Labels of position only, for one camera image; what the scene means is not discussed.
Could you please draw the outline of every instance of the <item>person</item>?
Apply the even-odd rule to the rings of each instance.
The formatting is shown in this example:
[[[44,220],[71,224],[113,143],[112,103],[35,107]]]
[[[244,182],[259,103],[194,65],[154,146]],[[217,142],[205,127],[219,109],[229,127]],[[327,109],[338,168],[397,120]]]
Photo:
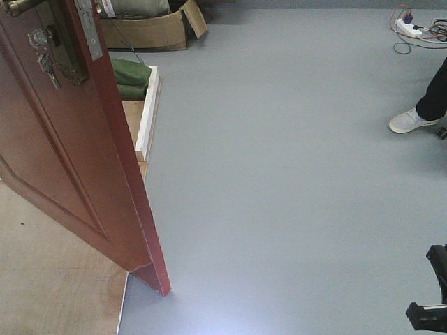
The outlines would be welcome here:
[[[431,126],[447,113],[447,58],[428,85],[425,95],[415,107],[393,117],[388,124],[395,133],[409,133],[416,128]]]

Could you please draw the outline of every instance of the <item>wooden floor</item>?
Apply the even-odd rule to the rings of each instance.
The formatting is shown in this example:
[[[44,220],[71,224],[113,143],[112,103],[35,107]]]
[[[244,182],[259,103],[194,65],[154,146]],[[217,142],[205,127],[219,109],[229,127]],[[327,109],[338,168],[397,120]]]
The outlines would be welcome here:
[[[0,334],[117,334],[125,270],[1,181],[0,223]]]

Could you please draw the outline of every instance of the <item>wall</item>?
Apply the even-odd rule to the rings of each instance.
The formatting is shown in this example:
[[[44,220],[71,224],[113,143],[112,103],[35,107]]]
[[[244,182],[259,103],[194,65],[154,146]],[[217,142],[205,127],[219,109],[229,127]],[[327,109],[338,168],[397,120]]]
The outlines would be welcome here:
[[[445,0],[236,0],[214,3],[213,8],[394,8],[405,3],[411,8],[447,9]]]

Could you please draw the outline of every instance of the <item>power strip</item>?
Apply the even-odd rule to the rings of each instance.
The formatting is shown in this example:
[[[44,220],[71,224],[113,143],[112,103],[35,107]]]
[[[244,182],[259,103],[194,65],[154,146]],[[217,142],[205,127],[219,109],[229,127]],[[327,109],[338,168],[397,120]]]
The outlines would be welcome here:
[[[411,24],[411,23],[406,24],[406,23],[404,23],[404,21],[402,21],[402,19],[397,19],[396,24],[397,24],[397,28],[399,28],[406,35],[418,37],[422,34],[422,31],[413,29],[414,24]]]

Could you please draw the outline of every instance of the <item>cardboard box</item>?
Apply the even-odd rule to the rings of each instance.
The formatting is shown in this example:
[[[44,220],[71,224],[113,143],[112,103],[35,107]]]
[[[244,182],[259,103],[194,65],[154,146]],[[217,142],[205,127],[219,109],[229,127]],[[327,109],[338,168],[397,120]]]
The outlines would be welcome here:
[[[207,31],[196,0],[188,0],[172,14],[149,19],[102,18],[105,44],[109,48],[128,49],[123,36],[131,47],[184,50],[191,30],[197,38]]]

